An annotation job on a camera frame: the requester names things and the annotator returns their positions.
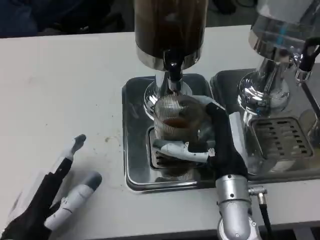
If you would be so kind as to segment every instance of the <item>robotic arm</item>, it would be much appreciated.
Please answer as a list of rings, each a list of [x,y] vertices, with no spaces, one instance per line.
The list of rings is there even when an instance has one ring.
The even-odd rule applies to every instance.
[[[216,142],[215,156],[210,156],[208,163],[215,173],[221,214],[218,235],[222,240],[259,240],[259,230],[252,218],[248,171],[234,146],[229,116],[213,102],[205,110],[212,119]]]

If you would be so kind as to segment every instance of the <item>metal cylinder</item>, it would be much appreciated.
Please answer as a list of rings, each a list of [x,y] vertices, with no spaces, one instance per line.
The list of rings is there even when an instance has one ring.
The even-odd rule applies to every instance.
[[[248,180],[240,175],[225,175],[215,181],[223,234],[227,239],[247,240],[251,234],[251,201]]]

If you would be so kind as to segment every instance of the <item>chrome base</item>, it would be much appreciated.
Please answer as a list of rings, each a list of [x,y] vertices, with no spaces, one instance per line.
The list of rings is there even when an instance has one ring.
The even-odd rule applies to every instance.
[[[201,52],[202,52],[202,46],[194,53],[186,56],[184,58],[182,70],[188,69],[191,66],[195,65],[201,57]],[[147,54],[146,52],[142,51],[138,47],[138,45],[136,46],[136,53],[137,53],[139,60],[147,67],[149,67],[151,69],[159,70],[159,71],[166,70],[164,67],[164,60],[162,58],[157,58],[157,57],[154,57],[152,55]]]
[[[163,191],[181,188],[212,188],[213,175],[198,165],[159,167],[150,147],[153,120],[145,111],[145,91],[154,76],[130,79],[122,88],[123,158],[128,186],[135,191]],[[212,97],[208,82],[198,74],[186,74],[183,81],[195,95]]]
[[[282,111],[290,90],[284,79],[288,64],[262,59],[258,68],[245,75],[238,85],[238,103],[252,115],[268,117]]]
[[[247,112],[258,116],[269,116],[282,111],[289,102],[290,90],[286,81],[271,92],[255,89],[256,74],[250,72],[239,83],[239,105]]]
[[[316,94],[314,97],[318,102],[320,101],[320,95],[318,94],[320,92],[320,82],[318,81],[320,78],[319,66],[319,64],[314,66],[313,74],[308,82],[309,88],[312,90],[312,93]],[[238,101],[239,82],[244,76],[252,71],[253,69],[221,71],[213,77],[210,82],[214,99],[218,101],[219,104],[225,106],[228,113],[240,112],[242,117],[242,127],[245,136],[244,151],[247,152],[247,159],[245,162],[250,174],[249,180],[257,183],[269,183],[319,178],[319,124],[304,91],[296,84],[295,74],[293,72],[286,72],[285,74],[285,80],[291,94],[287,107],[280,112],[274,112],[268,116],[268,118],[260,118],[244,111]],[[292,119],[299,125],[301,134],[303,134],[302,136],[299,136],[299,138],[306,139],[308,144],[305,142],[305,147],[310,146],[312,148],[311,155],[304,154],[303,157],[300,155],[299,157],[265,156],[264,149],[261,150],[261,146],[267,147],[265,146],[266,142],[257,141],[257,139],[259,139],[259,136],[257,136],[257,129],[253,129],[255,126],[252,125],[257,120],[270,122],[281,118]],[[297,135],[293,131],[285,131],[282,134],[282,138],[286,137],[286,134],[290,135],[288,136],[290,139],[288,138],[287,141],[295,140],[295,135]],[[289,146],[290,144],[288,142],[286,143],[286,141],[284,141],[284,144],[285,148],[292,148],[292,146]]]

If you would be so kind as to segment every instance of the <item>drip tray grate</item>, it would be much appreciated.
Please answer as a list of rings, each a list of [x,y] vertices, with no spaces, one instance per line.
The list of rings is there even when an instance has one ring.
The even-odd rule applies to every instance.
[[[313,155],[298,120],[293,117],[254,119],[251,129],[261,155],[267,160],[304,159]]]

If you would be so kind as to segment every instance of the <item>black handle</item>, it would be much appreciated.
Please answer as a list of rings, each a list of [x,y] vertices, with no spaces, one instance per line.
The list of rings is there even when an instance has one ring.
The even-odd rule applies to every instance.
[[[181,79],[181,68],[185,54],[181,48],[171,48],[163,53],[164,68],[170,73],[170,80],[178,82]]]
[[[209,157],[208,164],[215,172],[215,178],[225,175],[241,175],[248,178],[248,170],[242,156],[235,148],[229,115],[214,103],[206,106],[211,117],[215,135],[215,156]]]
[[[320,37],[311,37],[305,41],[302,58],[299,68],[302,71],[310,72],[315,64],[316,57],[320,54]]]

